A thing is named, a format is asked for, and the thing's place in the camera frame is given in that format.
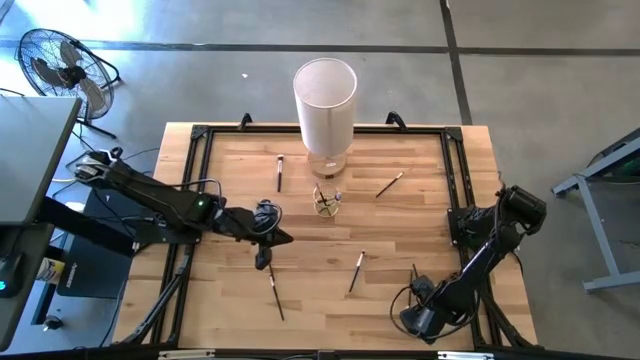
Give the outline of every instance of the pen holder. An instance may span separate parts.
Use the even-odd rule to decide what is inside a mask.
[[[313,189],[313,208],[322,217],[332,217],[338,213],[342,194],[335,186],[321,184]]]

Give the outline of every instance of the desk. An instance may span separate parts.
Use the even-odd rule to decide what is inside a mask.
[[[192,125],[167,124],[156,179],[182,181]],[[499,182],[488,129],[466,126],[462,133],[476,203],[493,205]],[[408,283],[412,263],[434,280],[460,270],[457,251],[449,244],[446,209],[450,202],[439,138],[356,134],[345,172],[332,180],[343,192],[342,207],[334,218],[314,213],[311,194],[318,180],[306,164],[300,134],[217,134],[212,149],[208,175],[221,181],[228,206],[254,208],[256,201],[267,198],[284,210],[280,226],[295,241],[273,248],[272,264],[286,321],[280,321],[268,272],[253,268],[256,248],[206,234],[196,246],[180,348],[472,348],[468,328],[429,346],[399,333],[388,317],[391,299]],[[196,149],[196,153],[202,151],[203,146]],[[276,191],[276,155],[280,153],[285,155],[282,193]],[[410,167],[413,170],[374,199],[384,185]],[[367,255],[348,294],[363,249]],[[152,245],[133,260],[114,340],[131,333],[155,302],[166,253],[167,246]],[[507,257],[491,274],[491,283],[508,318],[536,343],[517,262]],[[407,297],[402,299],[396,312],[406,305]],[[165,333],[173,308],[168,307]]]

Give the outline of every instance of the fan guard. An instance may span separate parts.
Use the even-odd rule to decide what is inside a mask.
[[[67,34],[30,30],[20,39],[16,59],[38,94],[82,99],[81,116],[89,105],[88,119],[100,118],[113,104],[113,81],[102,59]]]

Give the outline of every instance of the cylindrical container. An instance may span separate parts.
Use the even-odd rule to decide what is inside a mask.
[[[316,184],[313,189],[313,208],[322,217],[335,216],[340,209],[342,194],[330,184]]]
[[[38,270],[36,280],[50,284],[58,284],[62,270],[64,270],[64,263],[62,261],[44,258],[42,259],[42,263],[40,263],[40,270]]]
[[[353,69],[338,59],[312,60],[293,79],[302,141],[318,176],[331,177],[344,169],[345,152],[353,141],[357,87]]]

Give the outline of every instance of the gray desk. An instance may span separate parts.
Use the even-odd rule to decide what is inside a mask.
[[[76,98],[0,97],[0,225],[35,219],[81,104]]]
[[[15,250],[23,254],[22,276],[24,285],[16,296],[0,299],[0,351],[6,350],[11,344],[11,339],[13,339],[13,334],[22,315],[22,309],[24,309],[31,293],[32,284],[49,246],[49,239],[51,239],[54,228],[50,224],[27,226],[16,243]],[[8,248],[12,246],[11,240],[18,236],[19,232],[20,228],[17,226],[0,228],[2,238],[9,240],[0,243],[0,254],[8,251]]]
[[[75,98],[0,97],[0,254],[26,226],[15,250],[23,254],[23,285],[0,299],[0,351],[11,343],[54,226],[36,217],[81,101]]]

